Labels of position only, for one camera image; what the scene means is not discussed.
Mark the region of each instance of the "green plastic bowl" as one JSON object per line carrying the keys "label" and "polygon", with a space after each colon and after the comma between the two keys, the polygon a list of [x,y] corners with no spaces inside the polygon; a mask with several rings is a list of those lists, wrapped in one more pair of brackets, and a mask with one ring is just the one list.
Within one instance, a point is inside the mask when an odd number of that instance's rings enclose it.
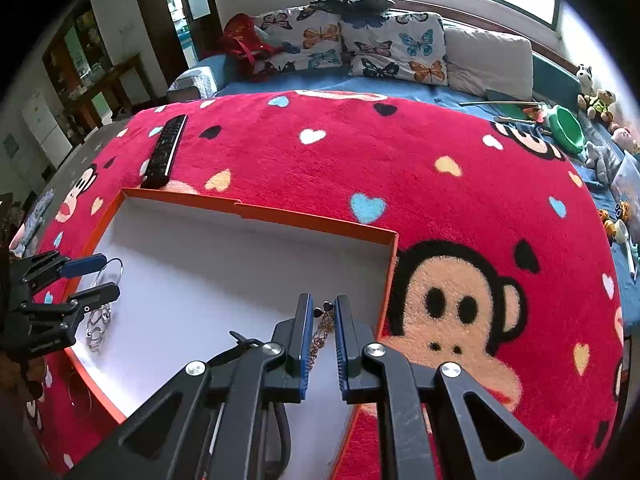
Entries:
{"label": "green plastic bowl", "polygon": [[547,115],[551,133],[560,147],[567,153],[578,155],[584,149],[584,134],[580,123],[574,115],[564,107],[554,106]]}

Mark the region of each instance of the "white refrigerator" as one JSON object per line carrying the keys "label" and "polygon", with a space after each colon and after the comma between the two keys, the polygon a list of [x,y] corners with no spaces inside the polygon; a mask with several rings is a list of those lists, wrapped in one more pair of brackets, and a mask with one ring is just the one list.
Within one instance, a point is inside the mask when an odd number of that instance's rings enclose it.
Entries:
{"label": "white refrigerator", "polygon": [[22,116],[42,151],[57,169],[72,146],[40,92],[30,97],[22,108]]}

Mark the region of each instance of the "monkey eye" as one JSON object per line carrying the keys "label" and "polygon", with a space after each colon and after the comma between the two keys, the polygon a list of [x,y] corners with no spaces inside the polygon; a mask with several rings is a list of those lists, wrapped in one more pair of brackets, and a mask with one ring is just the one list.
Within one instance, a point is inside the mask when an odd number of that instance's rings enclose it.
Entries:
{"label": "monkey eye", "polygon": [[447,299],[440,288],[432,286],[424,297],[424,306],[429,316],[439,319],[447,307]]}
{"label": "monkey eye", "polygon": [[465,296],[458,303],[458,317],[465,325],[473,323],[478,315],[478,302],[476,298]]}

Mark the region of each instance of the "orange butterfly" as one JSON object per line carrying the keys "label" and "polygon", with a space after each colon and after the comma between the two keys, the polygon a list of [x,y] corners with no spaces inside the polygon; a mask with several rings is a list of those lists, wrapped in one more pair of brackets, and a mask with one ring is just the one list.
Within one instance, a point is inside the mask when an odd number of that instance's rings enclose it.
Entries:
{"label": "orange butterfly", "polygon": [[305,37],[302,46],[304,48],[311,48],[316,43],[322,40],[340,41],[340,33],[336,25],[329,25],[323,32],[322,28],[313,30],[312,28],[306,29],[302,35]]}
{"label": "orange butterfly", "polygon": [[442,71],[442,63],[439,61],[434,62],[431,67],[426,67],[421,63],[410,61],[409,66],[411,70],[415,72],[414,79],[418,83],[431,83],[433,78],[439,81],[444,81],[444,72]]}

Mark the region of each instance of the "monkey face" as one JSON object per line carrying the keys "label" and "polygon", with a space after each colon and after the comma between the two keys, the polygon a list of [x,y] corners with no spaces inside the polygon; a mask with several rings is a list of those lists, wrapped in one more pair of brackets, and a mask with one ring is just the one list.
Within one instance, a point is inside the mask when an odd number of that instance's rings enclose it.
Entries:
{"label": "monkey face", "polygon": [[398,260],[389,304],[392,335],[383,341],[424,366],[459,363],[513,410],[520,380],[494,355],[502,341],[522,331],[525,318],[520,286],[500,277],[482,256],[451,242],[420,242]]}
{"label": "monkey face", "polygon": [[91,164],[84,170],[84,173],[71,188],[71,191],[69,191],[65,197],[65,201],[60,206],[58,214],[56,215],[58,222],[66,222],[71,218],[76,210],[76,205],[78,205],[78,196],[89,189],[97,177],[98,174],[96,173],[95,164]]}
{"label": "monkey face", "polygon": [[564,155],[554,145],[545,142],[542,139],[532,136],[527,132],[521,132],[516,128],[505,126],[500,123],[491,123],[494,130],[502,136],[509,137],[515,140],[520,146],[522,146],[529,153],[544,158],[546,160],[564,160]]}

